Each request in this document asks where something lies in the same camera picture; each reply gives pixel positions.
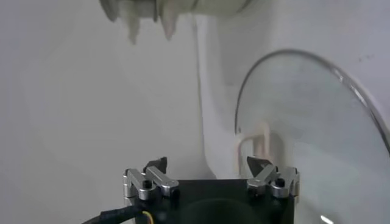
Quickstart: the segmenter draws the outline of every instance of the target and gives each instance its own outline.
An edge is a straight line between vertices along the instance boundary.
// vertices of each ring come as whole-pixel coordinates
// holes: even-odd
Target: white wall
[[[98,1],[0,2],[0,222],[81,223],[123,205],[121,175],[168,156],[209,175],[190,18],[137,46]]]
[[[277,49],[334,62],[367,89],[390,124],[389,12],[386,0],[258,0],[234,18],[198,18],[205,153],[216,176],[232,176],[233,117],[244,76]]]

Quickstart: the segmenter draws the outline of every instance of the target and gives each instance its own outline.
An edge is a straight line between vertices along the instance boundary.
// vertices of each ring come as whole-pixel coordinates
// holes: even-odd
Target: cable
[[[89,219],[83,224],[118,224],[141,215],[141,209],[136,206],[128,206],[121,209],[101,212],[99,216]]]
[[[147,219],[149,219],[149,224],[154,224],[154,219],[150,212],[142,211],[142,214],[146,215]]]

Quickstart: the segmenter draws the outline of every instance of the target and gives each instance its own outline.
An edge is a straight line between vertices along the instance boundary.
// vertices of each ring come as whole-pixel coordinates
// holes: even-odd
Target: black screw
[[[256,195],[257,195],[256,189],[253,189],[253,188],[248,188],[247,193],[248,193],[248,196],[249,196],[250,198],[254,198],[254,197],[256,197]]]
[[[285,182],[284,179],[278,178],[278,179],[275,180],[275,185],[276,185],[277,187],[285,187],[286,182]]]
[[[150,180],[146,180],[144,182],[142,182],[142,188],[144,189],[150,189],[152,188],[152,182]]]
[[[180,197],[180,191],[178,189],[174,189],[171,192],[171,199],[177,200]]]

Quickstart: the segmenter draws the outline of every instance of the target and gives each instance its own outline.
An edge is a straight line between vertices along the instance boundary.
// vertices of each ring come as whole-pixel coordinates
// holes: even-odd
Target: yellow wire
[[[154,224],[153,216],[151,213],[147,211],[142,211],[142,214],[147,216],[147,218],[149,219],[149,224]]]

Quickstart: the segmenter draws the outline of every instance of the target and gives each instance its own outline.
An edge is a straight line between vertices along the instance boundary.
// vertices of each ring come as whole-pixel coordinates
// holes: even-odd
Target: glass lid rim
[[[238,110],[239,105],[241,102],[241,97],[244,91],[244,88],[246,86],[246,83],[249,79],[249,77],[254,73],[254,70],[258,68],[259,65],[262,64],[262,62],[281,55],[298,55],[304,58],[307,58],[309,60],[314,61],[315,63],[320,64],[322,67],[324,67],[326,70],[329,70],[330,73],[332,73],[336,78],[338,78],[339,82],[341,82],[347,89],[349,89],[353,95],[359,100],[359,102],[362,104],[363,109],[366,110],[366,112],[369,113],[369,116],[371,117],[372,121],[374,122],[375,126],[377,127],[381,138],[389,152],[390,155],[390,133],[389,130],[380,115],[379,111],[375,108],[374,104],[368,97],[368,95],[362,90],[359,85],[350,78],[350,76],[345,73],[341,68],[337,67],[334,63],[324,59],[321,56],[318,56],[314,53],[303,51],[300,49],[280,49],[271,53],[266,54],[265,56],[261,57],[259,60],[255,62],[255,64],[251,67],[249,72],[246,74],[243,83],[241,84],[241,87],[239,89],[237,103],[236,103],[236,110],[235,110],[235,134],[237,135],[240,131],[238,130]]]

